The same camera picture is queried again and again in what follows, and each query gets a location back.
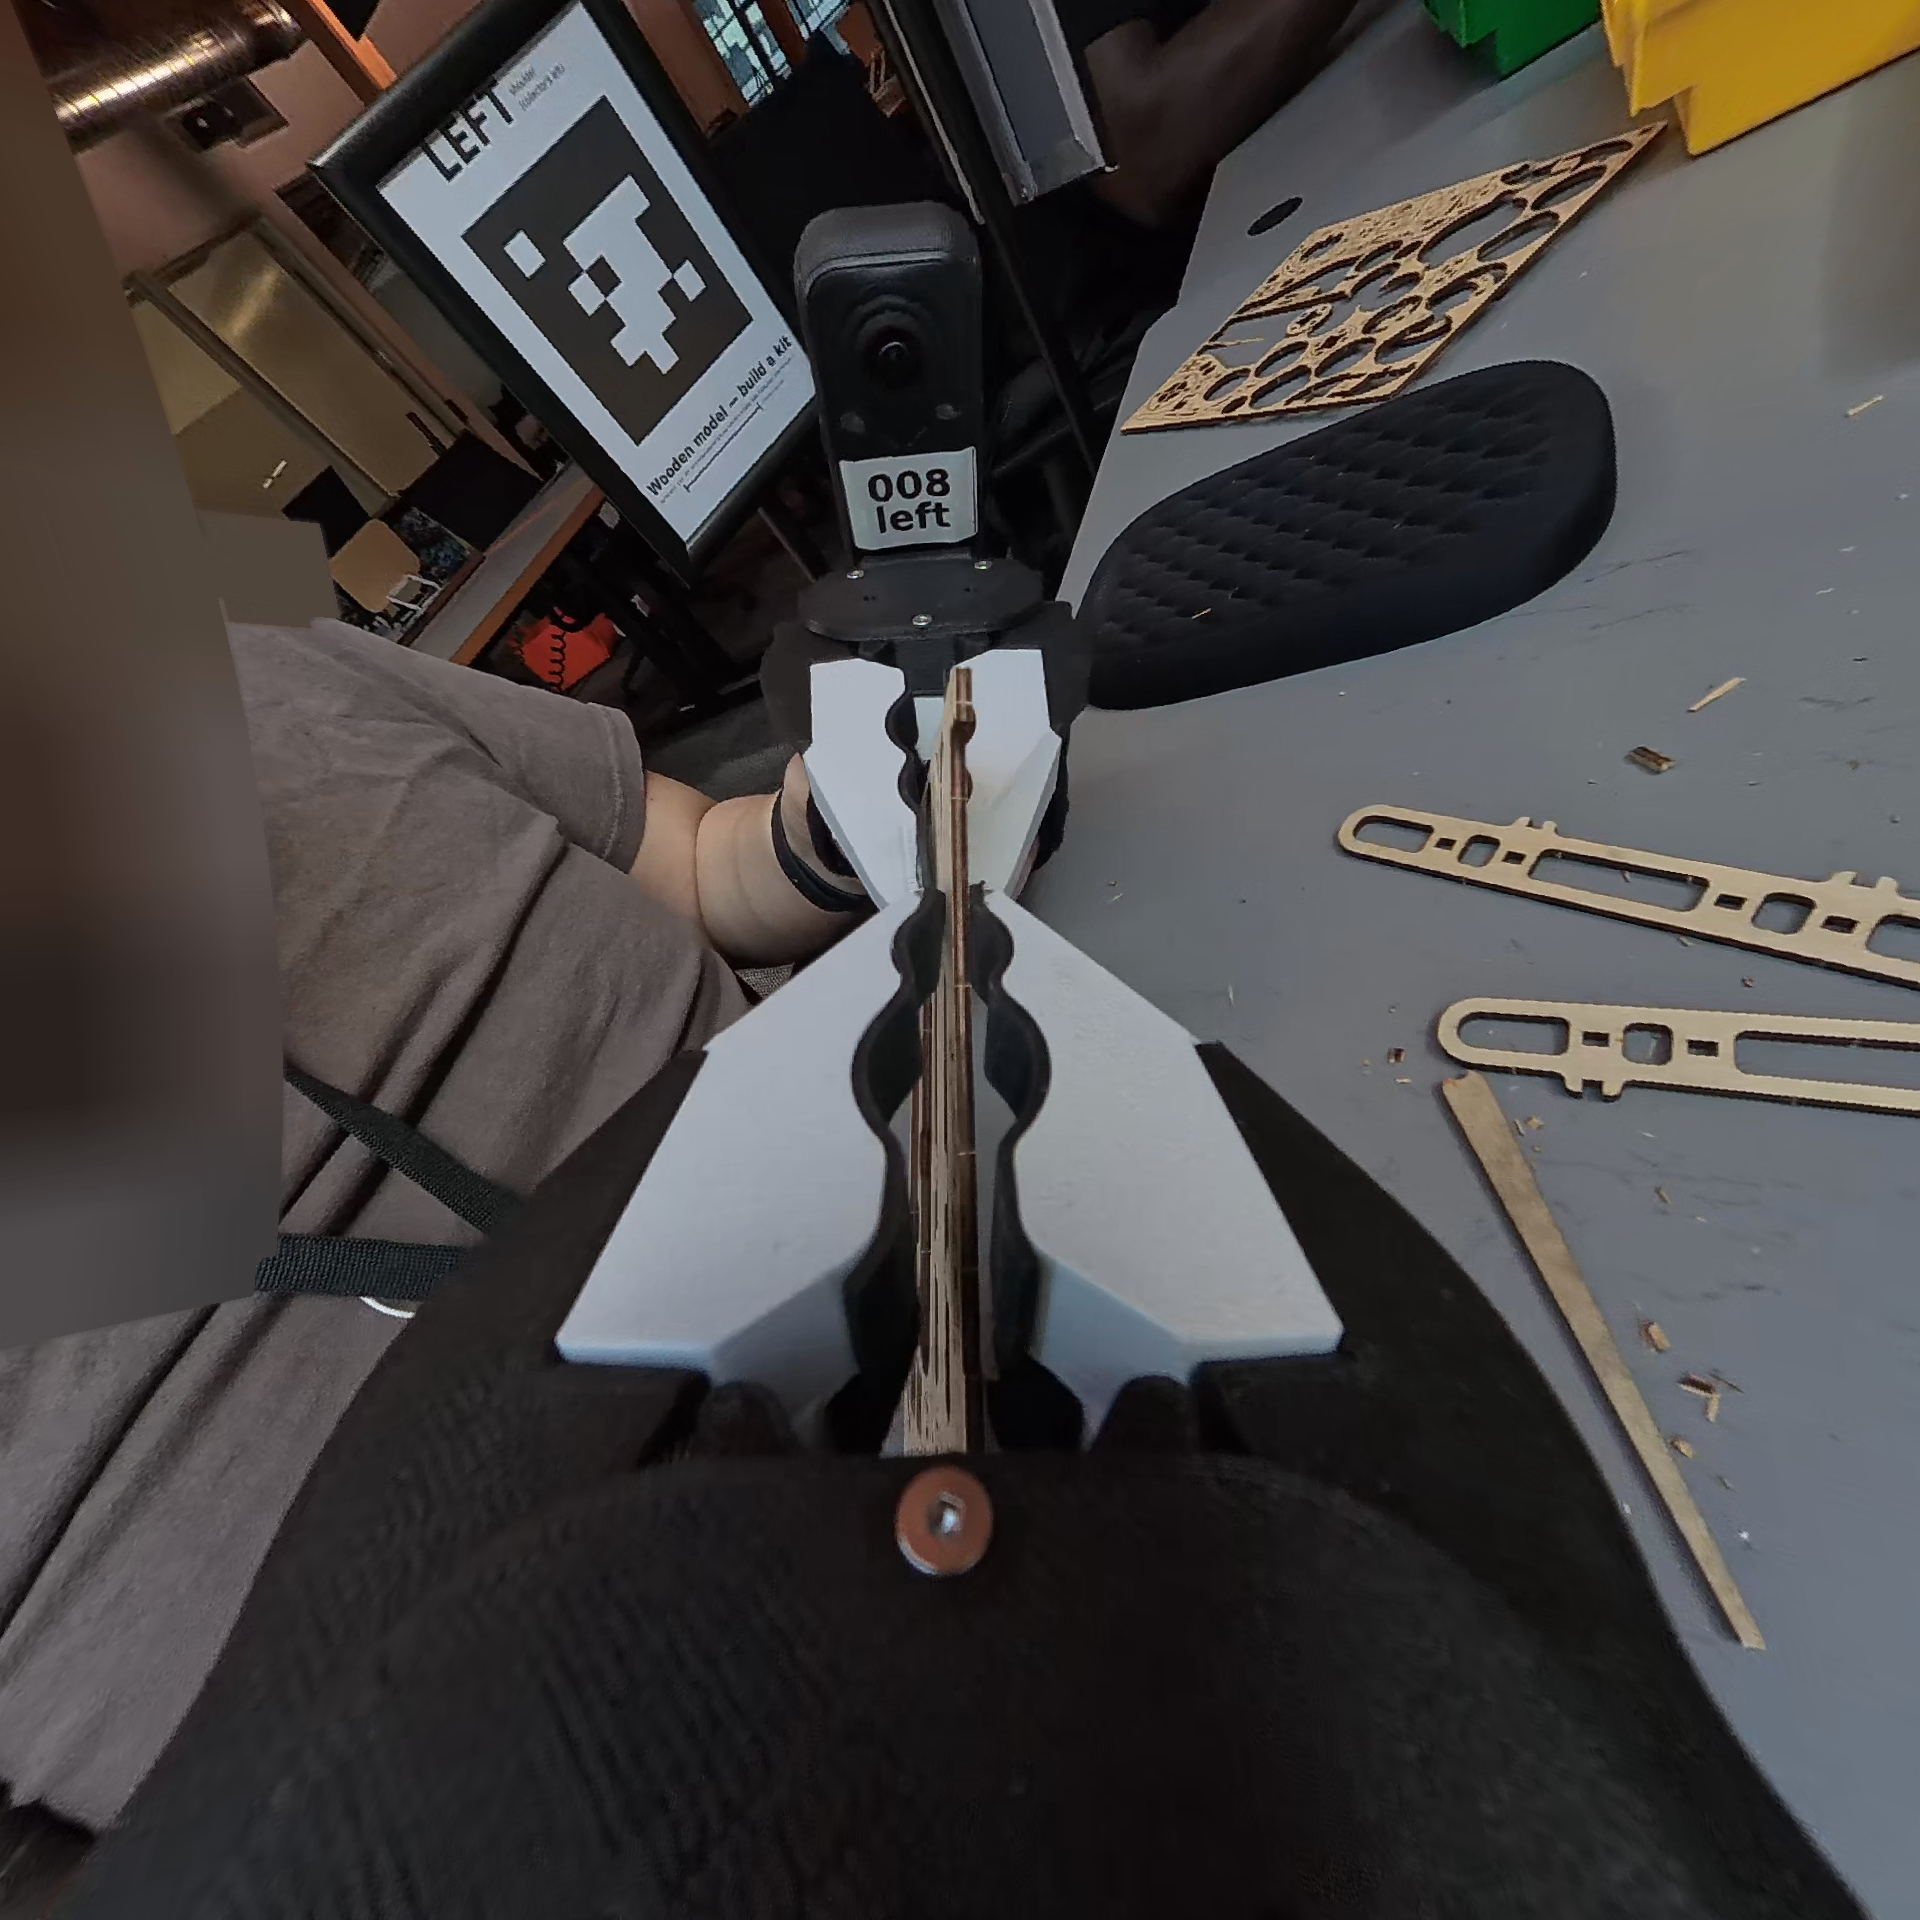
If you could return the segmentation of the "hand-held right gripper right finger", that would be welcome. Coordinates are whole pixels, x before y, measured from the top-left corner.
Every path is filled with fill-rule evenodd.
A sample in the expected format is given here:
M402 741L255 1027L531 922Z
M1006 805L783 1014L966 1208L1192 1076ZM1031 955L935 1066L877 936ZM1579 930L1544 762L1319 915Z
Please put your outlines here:
M1340 1317L1178 1022L984 889L972 906L991 1164L987 1412L1076 1449L1124 1385L1333 1354Z

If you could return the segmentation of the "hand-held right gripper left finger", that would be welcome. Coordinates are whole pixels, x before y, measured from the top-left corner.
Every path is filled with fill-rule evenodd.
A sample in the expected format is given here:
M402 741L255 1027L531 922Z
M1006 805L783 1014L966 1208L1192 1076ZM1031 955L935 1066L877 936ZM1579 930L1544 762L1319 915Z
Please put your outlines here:
M877 913L714 1041L557 1332L564 1361L770 1390L877 1449L919 1347L898 1136L941 898Z

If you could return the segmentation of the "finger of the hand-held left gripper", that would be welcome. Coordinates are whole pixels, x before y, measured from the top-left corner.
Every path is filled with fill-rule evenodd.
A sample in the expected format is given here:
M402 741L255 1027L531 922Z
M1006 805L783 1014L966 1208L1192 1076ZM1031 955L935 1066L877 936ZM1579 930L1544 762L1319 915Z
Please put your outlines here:
M966 875L1019 897L1038 861L1040 830L1062 770L1062 739L1050 720L1040 649L1003 646L966 662L974 731L966 763Z
M808 667L806 690L806 781L824 826L877 907L917 900L919 713L904 674L876 660L827 660Z

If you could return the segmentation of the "laser-cut wooden parts sheet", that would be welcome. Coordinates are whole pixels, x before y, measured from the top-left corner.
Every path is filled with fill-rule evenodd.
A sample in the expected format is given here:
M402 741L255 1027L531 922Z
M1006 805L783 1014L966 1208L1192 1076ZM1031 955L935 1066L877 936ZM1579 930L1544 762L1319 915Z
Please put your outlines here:
M941 907L940 973L919 1013L922 1078L915 1092L915 1227L919 1348L901 1404L908 1457L964 1453L981 1444L975 1328L975 1105L968 981L968 741L972 670L947 682L927 756L923 894Z
M1311 230L1123 424L1263 424L1396 396L1596 204L1666 121Z

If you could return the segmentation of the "another person's forearm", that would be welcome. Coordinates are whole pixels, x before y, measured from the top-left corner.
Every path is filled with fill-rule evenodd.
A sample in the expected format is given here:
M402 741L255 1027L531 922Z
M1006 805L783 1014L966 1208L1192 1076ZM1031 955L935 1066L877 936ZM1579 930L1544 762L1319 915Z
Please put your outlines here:
M1072 4L1070 40L1084 67L1109 173L1098 194L1139 227L1186 217L1215 168L1210 112L1189 77L1207 4Z

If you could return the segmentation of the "person's left forearm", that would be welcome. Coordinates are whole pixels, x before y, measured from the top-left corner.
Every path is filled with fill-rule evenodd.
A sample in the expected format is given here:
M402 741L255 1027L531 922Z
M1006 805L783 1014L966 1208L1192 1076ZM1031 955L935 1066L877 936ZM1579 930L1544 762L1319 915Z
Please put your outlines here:
M746 969L806 963L870 915L824 915L791 888L773 841L776 795L710 801L671 777L645 777L632 881Z

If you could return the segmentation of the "person's left hand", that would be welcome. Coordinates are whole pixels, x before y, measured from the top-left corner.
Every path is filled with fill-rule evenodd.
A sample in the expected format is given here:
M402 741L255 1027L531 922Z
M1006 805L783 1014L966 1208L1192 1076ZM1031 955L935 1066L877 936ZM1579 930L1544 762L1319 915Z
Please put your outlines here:
M831 916L863 916L874 898L812 798L802 754L789 760L773 820L774 857L802 900Z

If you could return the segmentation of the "grey light panel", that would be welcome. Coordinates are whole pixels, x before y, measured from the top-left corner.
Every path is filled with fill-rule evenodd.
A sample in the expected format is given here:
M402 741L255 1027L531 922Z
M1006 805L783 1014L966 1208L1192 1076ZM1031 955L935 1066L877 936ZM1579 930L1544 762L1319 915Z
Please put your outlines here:
M874 2L870 12L974 225L1109 170L1051 2Z

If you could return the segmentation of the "slotted wooden strip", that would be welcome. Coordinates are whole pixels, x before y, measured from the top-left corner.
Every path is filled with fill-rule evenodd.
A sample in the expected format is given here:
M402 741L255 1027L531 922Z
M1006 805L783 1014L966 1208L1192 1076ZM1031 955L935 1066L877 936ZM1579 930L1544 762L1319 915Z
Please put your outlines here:
M1741 1050L1756 1048L1912 1059L1912 1022L1467 996L1439 1013L1435 1042L1460 1066L1552 1076L1572 1094L1619 1098L1628 1088L1659 1088L1810 1108L1918 1114L1915 1085L1763 1073L1740 1060Z
M1918 900L1892 877L1799 877L1611 846L1557 822L1500 826L1427 808L1359 808L1334 838L1354 857L1501 897L1890 985L1918 982Z

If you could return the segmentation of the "black quilted cushion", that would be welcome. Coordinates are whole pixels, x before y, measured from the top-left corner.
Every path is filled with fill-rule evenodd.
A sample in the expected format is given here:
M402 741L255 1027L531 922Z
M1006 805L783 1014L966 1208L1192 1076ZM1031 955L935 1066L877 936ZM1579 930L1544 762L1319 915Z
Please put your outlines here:
M1456 376L1136 516L1079 603L1088 699L1139 710L1347 666L1517 609L1616 507L1616 424L1559 362Z

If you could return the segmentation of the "tapered wooden stick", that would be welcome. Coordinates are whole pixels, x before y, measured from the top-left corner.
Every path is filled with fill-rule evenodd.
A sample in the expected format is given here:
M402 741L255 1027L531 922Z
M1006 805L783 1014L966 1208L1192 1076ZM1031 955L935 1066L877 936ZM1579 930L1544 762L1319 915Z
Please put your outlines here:
M1535 1268L1540 1282L1560 1313L1572 1341L1578 1344L1590 1377L1605 1397L1622 1441L1639 1459L1647 1489L1664 1504L1676 1539L1691 1555L1703 1587L1719 1604L1740 1646L1765 1650L1766 1642L1751 1606L1740 1594L1736 1579L1703 1517L1691 1490L1674 1462L1664 1430L1631 1379L1616 1338L1608 1330L1578 1260L1557 1225L1552 1209L1523 1152L1523 1142L1503 1115L1498 1092L1479 1073L1439 1084L1454 1125L1479 1164L1484 1180L1495 1194L1512 1234Z

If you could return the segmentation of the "framed left marker sign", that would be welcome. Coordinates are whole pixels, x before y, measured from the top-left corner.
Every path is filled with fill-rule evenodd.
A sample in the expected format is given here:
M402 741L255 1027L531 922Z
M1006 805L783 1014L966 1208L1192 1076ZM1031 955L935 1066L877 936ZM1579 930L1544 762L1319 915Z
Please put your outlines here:
M682 580L815 425L792 297L623 4L477 8L312 170Z

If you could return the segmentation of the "scattered wood chips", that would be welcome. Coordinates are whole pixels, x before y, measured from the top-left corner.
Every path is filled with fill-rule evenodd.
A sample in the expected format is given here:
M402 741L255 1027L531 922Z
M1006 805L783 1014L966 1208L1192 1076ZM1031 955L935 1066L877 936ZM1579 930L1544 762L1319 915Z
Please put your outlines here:
M1534 1128L1532 1117L1516 1121L1503 1110L1511 1121L1527 1164L1532 1166L1535 1182L1540 1186L1535 1161L1540 1157L1540 1146L1535 1140L1539 1128ZM1578 1257L1578 1248L1584 1245L1590 1254L1600 1252L1600 1243L1596 1237L1571 1237L1563 1225L1559 1222L1557 1214L1552 1214L1557 1225L1560 1227L1568 1245L1578 1260L1578 1266L1584 1281L1590 1288L1590 1293L1616 1338L1619 1350L1626 1358L1631 1379L1643 1394L1653 1419L1664 1430L1666 1444L1678 1462L1685 1461L1703 1461L1709 1466L1717 1453L1715 1448L1724 1437L1722 1433L1722 1412L1726 1402L1736 1402L1741 1397L1741 1387L1728 1379L1717 1366L1707 1365L1703 1358L1694 1354L1686 1341L1676 1339L1674 1328L1664 1324L1664 1318L1646 1309L1640 1306L1630 1304L1628 1298L1616 1300L1611 1293L1603 1297L1586 1266Z

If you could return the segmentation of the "green storage bin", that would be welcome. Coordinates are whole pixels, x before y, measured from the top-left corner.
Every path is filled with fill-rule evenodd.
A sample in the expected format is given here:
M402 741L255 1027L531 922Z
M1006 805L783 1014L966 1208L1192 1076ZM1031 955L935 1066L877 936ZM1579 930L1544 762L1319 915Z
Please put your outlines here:
M1498 77L1600 22L1600 2L1424 2L1431 22Z

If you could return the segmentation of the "yellow storage bin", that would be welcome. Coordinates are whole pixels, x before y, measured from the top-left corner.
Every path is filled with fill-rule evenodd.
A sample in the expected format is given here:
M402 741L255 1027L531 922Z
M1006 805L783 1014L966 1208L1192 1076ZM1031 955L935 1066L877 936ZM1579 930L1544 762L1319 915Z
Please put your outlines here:
M1628 108L1668 104L1707 154L1918 45L1915 2L1605 2Z

